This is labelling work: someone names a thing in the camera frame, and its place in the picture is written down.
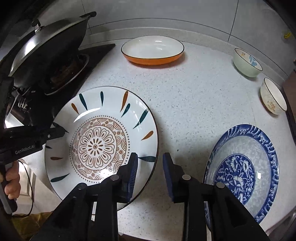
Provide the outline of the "person left hand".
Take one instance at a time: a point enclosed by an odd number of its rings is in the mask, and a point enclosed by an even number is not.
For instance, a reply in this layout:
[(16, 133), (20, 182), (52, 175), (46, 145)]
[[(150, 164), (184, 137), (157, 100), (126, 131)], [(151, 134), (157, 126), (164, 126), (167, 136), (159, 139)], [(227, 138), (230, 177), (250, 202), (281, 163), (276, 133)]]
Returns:
[(6, 180), (8, 184), (4, 188), (5, 194), (10, 200), (17, 199), (21, 191), (18, 161), (14, 161), (12, 167), (6, 172)]

